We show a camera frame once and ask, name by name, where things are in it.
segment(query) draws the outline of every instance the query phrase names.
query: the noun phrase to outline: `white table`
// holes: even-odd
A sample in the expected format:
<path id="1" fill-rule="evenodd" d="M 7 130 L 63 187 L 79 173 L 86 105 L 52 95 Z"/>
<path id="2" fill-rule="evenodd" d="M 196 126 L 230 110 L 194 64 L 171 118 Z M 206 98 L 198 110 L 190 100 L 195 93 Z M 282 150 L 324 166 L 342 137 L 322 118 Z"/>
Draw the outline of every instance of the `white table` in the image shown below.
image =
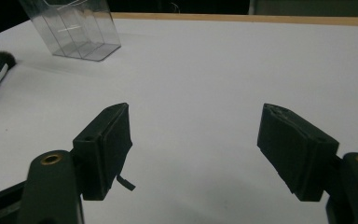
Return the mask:
<path id="1" fill-rule="evenodd" d="M 256 146 L 264 103 L 292 109 L 358 151 L 358 27 L 115 19 L 100 63 L 51 56 L 27 21 L 0 34 L 18 64 L 0 85 L 0 190 L 104 108 L 130 105 L 133 147 L 86 223 L 327 223 Z"/>

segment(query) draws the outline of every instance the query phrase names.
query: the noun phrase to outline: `black mount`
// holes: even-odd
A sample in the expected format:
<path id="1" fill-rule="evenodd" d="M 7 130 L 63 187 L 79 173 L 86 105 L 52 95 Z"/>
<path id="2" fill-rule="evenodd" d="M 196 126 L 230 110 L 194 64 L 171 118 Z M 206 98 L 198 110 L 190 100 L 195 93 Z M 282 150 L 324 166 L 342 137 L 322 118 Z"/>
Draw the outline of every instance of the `black mount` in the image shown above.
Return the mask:
<path id="1" fill-rule="evenodd" d="M 129 106 L 103 110 L 74 139 L 70 152 L 54 150 L 35 158 L 27 180 L 0 192 L 0 224 L 80 224 L 84 200 L 101 201 L 120 176 L 132 142 Z"/>
<path id="2" fill-rule="evenodd" d="M 324 190 L 330 224 L 358 224 L 358 153 L 336 156 L 338 141 L 294 112 L 264 104 L 257 145 L 301 202 Z"/>

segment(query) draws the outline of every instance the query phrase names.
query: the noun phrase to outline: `table edge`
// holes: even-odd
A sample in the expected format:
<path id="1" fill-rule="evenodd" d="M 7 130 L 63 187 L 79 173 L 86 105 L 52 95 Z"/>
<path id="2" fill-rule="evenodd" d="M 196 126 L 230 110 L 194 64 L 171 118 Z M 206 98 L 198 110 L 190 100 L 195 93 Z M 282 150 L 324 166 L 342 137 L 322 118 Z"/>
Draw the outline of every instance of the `table edge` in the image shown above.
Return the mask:
<path id="1" fill-rule="evenodd" d="M 248 21 L 358 26 L 358 17 L 298 17 L 262 15 L 175 14 L 114 12 L 113 19 L 177 21 Z"/>

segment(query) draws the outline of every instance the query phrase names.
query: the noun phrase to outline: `clear plastic container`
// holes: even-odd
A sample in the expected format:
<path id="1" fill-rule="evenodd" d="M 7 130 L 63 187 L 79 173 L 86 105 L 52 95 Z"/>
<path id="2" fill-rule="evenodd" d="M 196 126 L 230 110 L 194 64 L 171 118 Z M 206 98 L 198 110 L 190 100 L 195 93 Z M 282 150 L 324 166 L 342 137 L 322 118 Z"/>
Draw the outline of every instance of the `clear plastic container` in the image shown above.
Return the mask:
<path id="1" fill-rule="evenodd" d="M 53 55 L 100 61 L 121 47 L 105 0 L 19 0 Z"/>

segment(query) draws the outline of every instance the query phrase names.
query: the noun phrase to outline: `dark background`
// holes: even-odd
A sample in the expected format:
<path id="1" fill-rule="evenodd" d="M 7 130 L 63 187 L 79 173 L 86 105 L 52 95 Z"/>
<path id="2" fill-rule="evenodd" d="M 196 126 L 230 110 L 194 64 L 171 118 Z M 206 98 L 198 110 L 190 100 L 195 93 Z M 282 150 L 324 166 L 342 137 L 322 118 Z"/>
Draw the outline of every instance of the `dark background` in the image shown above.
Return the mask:
<path id="1" fill-rule="evenodd" d="M 247 14 L 249 0 L 107 0 L 114 12 Z M 0 1 L 0 32 L 29 18 L 18 0 Z"/>

